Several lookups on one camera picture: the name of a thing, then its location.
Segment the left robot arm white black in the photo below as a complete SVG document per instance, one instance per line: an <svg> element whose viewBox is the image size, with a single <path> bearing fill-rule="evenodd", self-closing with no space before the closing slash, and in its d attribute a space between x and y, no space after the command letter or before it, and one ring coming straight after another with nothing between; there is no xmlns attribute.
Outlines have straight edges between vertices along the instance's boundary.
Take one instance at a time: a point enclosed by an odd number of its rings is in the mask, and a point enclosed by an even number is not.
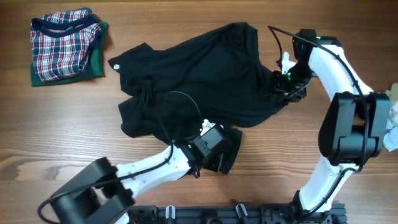
<svg viewBox="0 0 398 224"><path fill-rule="evenodd" d="M60 223L122 223L138 196L164 183L218 169L233 145L218 124L204 123L194 138L175 141L164 151L130 164L93 161L52 196L50 206Z"/></svg>

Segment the black t-shirt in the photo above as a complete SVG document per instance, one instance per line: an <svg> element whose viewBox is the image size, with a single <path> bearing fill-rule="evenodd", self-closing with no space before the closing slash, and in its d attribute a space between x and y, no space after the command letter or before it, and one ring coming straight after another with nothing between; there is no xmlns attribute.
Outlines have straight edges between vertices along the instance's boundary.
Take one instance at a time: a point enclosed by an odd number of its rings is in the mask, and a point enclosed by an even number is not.
<svg viewBox="0 0 398 224"><path fill-rule="evenodd" d="M125 134L168 142L194 136L204 119L220 124L233 143L223 156L224 174L236 159L241 130L284 107L274 93L272 72L259 59L257 30L245 22L165 50L141 44L111 58L109 65L129 96L119 104Z"/></svg>

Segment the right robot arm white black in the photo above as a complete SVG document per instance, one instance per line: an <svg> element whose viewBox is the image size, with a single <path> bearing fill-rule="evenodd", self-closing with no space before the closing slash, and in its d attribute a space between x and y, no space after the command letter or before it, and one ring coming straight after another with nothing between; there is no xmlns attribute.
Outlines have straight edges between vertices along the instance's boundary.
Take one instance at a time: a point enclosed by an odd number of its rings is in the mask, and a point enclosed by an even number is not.
<svg viewBox="0 0 398 224"><path fill-rule="evenodd" d="M317 77L330 99L318 133L320 160L293 201L295 215L307 218L329 211L348 177L360 173L370 158L380 154L391 101L360 79L336 37L319 36L313 29L290 36L296 61L280 52L276 95L286 102L299 101Z"/></svg>

